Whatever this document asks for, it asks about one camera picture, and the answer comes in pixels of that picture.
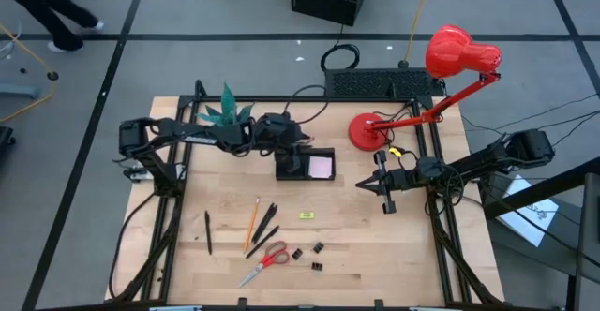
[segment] yellow pencil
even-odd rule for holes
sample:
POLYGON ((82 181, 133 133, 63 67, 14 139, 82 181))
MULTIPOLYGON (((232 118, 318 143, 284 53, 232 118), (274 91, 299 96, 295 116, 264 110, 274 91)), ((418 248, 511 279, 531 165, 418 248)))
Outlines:
POLYGON ((252 219, 250 219, 250 226, 247 228, 246 235, 246 243, 244 244, 244 254, 246 254, 246 250, 248 250, 248 244, 250 242, 250 234, 252 233, 252 229, 254 228, 254 219, 256 218, 256 213, 259 211, 259 202, 261 198, 256 198, 256 204, 254 205, 254 212, 252 212, 252 219))

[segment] black pants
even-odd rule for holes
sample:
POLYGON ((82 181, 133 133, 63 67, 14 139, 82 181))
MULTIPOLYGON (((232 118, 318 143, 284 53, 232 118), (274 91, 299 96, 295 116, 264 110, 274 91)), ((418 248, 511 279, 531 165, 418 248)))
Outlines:
POLYGON ((52 34, 54 45, 63 50, 77 50, 83 41, 68 30, 53 10, 67 16, 82 27, 94 27, 98 19, 71 0, 15 0, 52 34))

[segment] pink sticky note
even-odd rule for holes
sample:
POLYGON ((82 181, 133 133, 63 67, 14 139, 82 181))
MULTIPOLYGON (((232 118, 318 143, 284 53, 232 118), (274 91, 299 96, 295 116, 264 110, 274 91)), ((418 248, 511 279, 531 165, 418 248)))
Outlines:
POLYGON ((331 157, 311 156, 308 175, 315 179, 329 179, 333 168, 331 157))

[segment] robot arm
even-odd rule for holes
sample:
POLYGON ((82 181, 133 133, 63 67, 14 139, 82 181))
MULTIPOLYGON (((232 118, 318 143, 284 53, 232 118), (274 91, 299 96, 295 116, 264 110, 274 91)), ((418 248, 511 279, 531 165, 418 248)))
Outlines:
POLYGON ((529 169, 544 166, 553 157, 554 151, 546 133, 537 129, 503 135, 485 149, 448 165, 435 157, 421 157, 412 170, 385 170, 385 151, 378 151, 374 156, 377 170, 356 186, 383 196, 383 211, 392 214, 396 212, 396 205, 391 200, 391 191, 410 190, 426 185, 442 191, 447 182, 457 174, 467 183, 494 171, 508 174, 514 167, 529 169))
POLYGON ((276 154, 277 162, 285 162, 289 171, 299 167, 297 154, 306 146, 309 136, 290 119, 288 112, 266 113, 258 120, 231 126, 205 126, 180 123, 170 118, 140 118, 119 126, 119 153, 139 161, 154 177, 157 195, 179 193, 177 168, 165 163, 156 150, 179 141, 215 146, 235 156, 245 156, 252 150, 262 156, 276 154), (148 131, 156 136, 150 140, 148 131))

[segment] scissor blade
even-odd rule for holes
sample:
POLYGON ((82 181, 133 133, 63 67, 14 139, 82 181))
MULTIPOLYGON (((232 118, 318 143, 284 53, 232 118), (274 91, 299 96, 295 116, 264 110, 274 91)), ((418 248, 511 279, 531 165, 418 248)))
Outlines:
POLYGON ((252 278, 254 278, 254 276, 257 275, 262 269, 263 269, 263 265, 262 264, 257 265, 256 268, 254 268, 252 270, 252 272, 250 274, 248 274, 246 276, 246 278, 244 278, 244 280, 242 281, 242 283, 240 283, 239 288, 242 288, 247 282, 249 282, 250 280, 252 280, 252 278))

